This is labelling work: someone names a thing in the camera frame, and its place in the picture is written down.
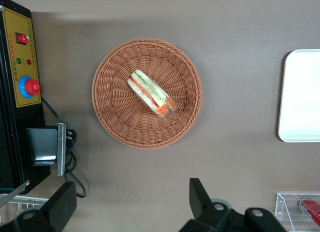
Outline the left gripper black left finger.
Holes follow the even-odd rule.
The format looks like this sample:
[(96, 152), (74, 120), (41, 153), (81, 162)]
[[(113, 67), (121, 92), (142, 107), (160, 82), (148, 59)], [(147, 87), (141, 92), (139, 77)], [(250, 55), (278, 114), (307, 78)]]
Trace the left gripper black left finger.
[(61, 232), (77, 208), (74, 182), (65, 182), (40, 209), (29, 209), (2, 225), (2, 232)]

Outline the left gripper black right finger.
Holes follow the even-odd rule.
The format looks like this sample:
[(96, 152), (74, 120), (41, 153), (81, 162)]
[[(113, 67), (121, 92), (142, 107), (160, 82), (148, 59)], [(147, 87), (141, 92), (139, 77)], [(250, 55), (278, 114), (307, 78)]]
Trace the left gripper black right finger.
[(245, 232), (245, 217), (225, 202), (213, 202), (199, 178), (189, 179), (189, 205), (193, 219), (181, 232)]

